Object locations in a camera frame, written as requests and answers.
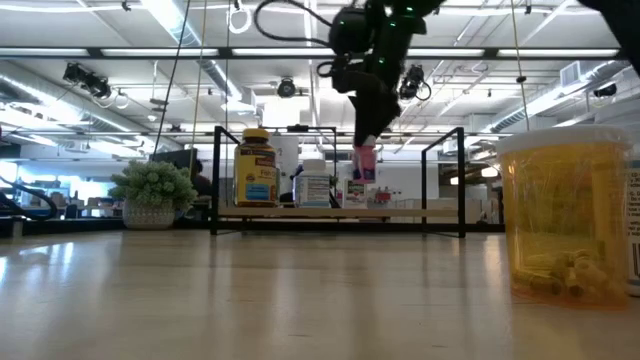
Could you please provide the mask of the black background monitor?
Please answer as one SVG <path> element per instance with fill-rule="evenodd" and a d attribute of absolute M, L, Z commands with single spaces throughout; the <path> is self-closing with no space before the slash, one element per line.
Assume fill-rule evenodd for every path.
<path fill-rule="evenodd" d="M 170 152 L 160 152 L 150 157 L 154 162 L 166 162 L 173 164 L 177 168 L 189 168 L 192 162 L 197 159 L 196 149 L 186 149 Z"/>

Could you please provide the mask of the black aluminium rig frame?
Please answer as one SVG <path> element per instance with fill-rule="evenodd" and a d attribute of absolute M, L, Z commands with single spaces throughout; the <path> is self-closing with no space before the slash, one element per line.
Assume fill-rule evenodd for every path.
<path fill-rule="evenodd" d="M 200 50 L 196 48 L 185 48 L 186 54 L 182 55 L 182 50 L 178 51 L 177 47 L 162 48 L 68 48 L 68 47 L 0 47 L 0 59 L 93 59 L 93 60 L 199 60 Z M 202 60 L 321 60 L 330 61 L 336 55 L 329 48 L 321 47 L 205 47 Z M 410 48 L 405 57 L 406 60 L 490 60 L 490 61 L 556 61 L 556 60 L 628 60 L 627 54 L 620 48 L 458 48 L 458 47 L 418 47 Z M 213 132 L 205 132 L 205 135 L 214 137 L 214 165 L 218 166 L 220 162 L 220 144 L 222 135 L 228 139 L 236 141 L 237 139 L 227 131 L 223 126 L 216 126 Z M 426 198 L 426 152 L 431 150 L 435 145 L 439 145 L 448 138 L 458 140 L 458 145 L 462 145 L 463 129 L 457 127 L 448 133 L 435 135 L 437 141 L 421 150 L 421 171 L 422 171 L 422 208 L 418 210 L 418 216 L 421 224 L 399 224 L 399 225 L 381 225 L 382 230 L 374 230 L 380 232 L 423 232 L 423 233 L 458 233 L 459 238 L 463 238 L 467 233 L 500 233 L 505 231 L 504 224 L 498 225 L 475 225 L 466 224 L 466 215 L 459 210 L 466 209 L 463 204 L 462 192 L 459 188 L 458 209 L 453 210 L 453 214 L 457 215 L 457 223 L 427 223 L 429 217 L 441 217 L 442 215 L 427 215 L 427 198 Z M 211 210 L 212 219 L 209 220 L 208 227 L 211 234 L 215 230 L 237 230 L 249 229 L 254 230 L 274 230 L 275 220 L 257 223 L 249 226 L 249 223 L 243 220 L 246 225 L 233 225 L 228 221 L 219 220 L 219 216 L 231 218 L 231 215 L 223 215 L 222 210 L 217 210 L 218 197 L 214 196 L 214 209 Z M 11 218 L 0 217 L 0 228 L 9 228 L 9 221 L 17 223 L 17 213 L 12 213 Z M 47 221 L 23 221 L 23 235 L 42 235 L 45 233 L 62 234 L 75 232 L 90 231 L 110 231 L 124 229 L 123 220 L 117 219 L 71 219 L 71 220 L 47 220 Z M 203 221 L 179 224 L 179 228 L 184 229 L 204 229 Z M 296 231 L 321 231 L 323 228 L 318 222 L 303 221 L 294 224 Z M 330 226 L 330 231 L 359 231 L 367 230 L 366 225 L 355 223 L 336 223 Z"/>

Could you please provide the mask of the amber pill vial white cap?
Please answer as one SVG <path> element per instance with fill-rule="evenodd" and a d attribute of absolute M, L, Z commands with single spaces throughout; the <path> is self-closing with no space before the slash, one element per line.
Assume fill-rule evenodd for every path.
<path fill-rule="evenodd" d="M 627 306 L 630 138 L 552 127 L 496 145 L 513 294 L 573 308 Z"/>

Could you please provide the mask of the white bottle red label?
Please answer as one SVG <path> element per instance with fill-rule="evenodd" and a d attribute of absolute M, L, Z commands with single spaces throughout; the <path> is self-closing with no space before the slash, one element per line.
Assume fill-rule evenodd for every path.
<path fill-rule="evenodd" d="M 367 202 L 367 186 L 351 179 L 345 179 L 342 192 L 342 207 L 347 209 L 366 209 Z"/>

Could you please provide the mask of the pink bottle white cap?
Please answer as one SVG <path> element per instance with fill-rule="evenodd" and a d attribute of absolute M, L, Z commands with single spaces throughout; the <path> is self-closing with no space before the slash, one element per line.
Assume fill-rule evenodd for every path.
<path fill-rule="evenodd" d="M 352 158 L 353 181 L 359 184 L 373 184 L 376 181 L 376 139 L 368 136 L 361 146 L 354 147 Z"/>

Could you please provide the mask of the wooden shelf black metal frame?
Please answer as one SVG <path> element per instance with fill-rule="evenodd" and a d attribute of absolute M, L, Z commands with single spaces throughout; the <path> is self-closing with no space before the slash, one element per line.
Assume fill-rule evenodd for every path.
<path fill-rule="evenodd" d="M 452 233 L 463 238 L 467 233 L 465 190 L 458 188 L 457 206 L 452 210 L 427 208 L 427 160 L 430 147 L 421 151 L 421 205 L 418 209 L 335 209 L 223 207 L 219 196 L 211 200 L 209 231 L 221 230 L 294 230 L 294 231 L 389 231 Z"/>

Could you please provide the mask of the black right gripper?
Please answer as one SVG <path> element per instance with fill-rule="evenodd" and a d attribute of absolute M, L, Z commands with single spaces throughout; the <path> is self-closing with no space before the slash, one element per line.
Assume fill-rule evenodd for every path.
<path fill-rule="evenodd" d="M 333 68 L 332 86 L 341 93 L 355 91 L 349 100 L 355 109 L 355 130 L 353 144 L 363 146 L 371 135 L 370 108 L 365 97 L 384 99 L 375 115 L 372 135 L 378 138 L 384 129 L 396 118 L 395 87 L 400 77 L 398 69 L 383 70 L 380 74 L 358 69 Z"/>

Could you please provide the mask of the amber bottle yellow cap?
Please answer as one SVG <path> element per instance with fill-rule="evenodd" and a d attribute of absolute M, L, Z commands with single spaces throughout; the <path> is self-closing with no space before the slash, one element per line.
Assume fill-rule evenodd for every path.
<path fill-rule="evenodd" d="M 237 207 L 274 207 L 277 199 L 276 151 L 269 133 L 247 128 L 234 153 L 234 191 Z"/>

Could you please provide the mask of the person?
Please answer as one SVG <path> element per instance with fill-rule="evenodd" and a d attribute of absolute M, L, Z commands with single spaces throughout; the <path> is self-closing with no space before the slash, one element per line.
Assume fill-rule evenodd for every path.
<path fill-rule="evenodd" d="M 199 198 L 212 196 L 211 181 L 203 175 L 204 167 L 199 159 L 195 159 L 190 166 L 190 177 L 193 188 Z"/>

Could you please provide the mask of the black ceiling fixture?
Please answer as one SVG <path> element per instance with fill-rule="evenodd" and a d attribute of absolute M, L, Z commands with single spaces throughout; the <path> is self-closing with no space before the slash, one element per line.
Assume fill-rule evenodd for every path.
<path fill-rule="evenodd" d="M 106 77 L 85 69 L 79 63 L 68 63 L 63 79 L 72 85 L 79 85 L 81 89 L 96 99 L 107 99 L 112 93 Z"/>
<path fill-rule="evenodd" d="M 424 70 L 421 65 L 412 64 L 402 79 L 399 88 L 399 98 L 401 100 L 411 100 L 418 95 L 421 85 L 424 82 Z"/>

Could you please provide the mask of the green potted plant white pot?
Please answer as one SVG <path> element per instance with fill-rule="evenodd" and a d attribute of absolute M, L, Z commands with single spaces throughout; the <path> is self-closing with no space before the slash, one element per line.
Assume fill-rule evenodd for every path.
<path fill-rule="evenodd" d="M 123 203 L 123 222 L 132 230 L 168 229 L 176 213 L 187 211 L 197 198 L 188 170 L 167 162 L 132 160 L 111 181 L 109 196 Z"/>

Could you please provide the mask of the white bottle blue label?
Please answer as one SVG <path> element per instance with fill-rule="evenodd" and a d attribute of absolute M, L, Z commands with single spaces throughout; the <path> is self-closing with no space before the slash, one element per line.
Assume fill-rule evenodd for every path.
<path fill-rule="evenodd" d="M 330 175 L 321 159 L 307 159 L 293 179 L 297 208 L 330 208 Z"/>

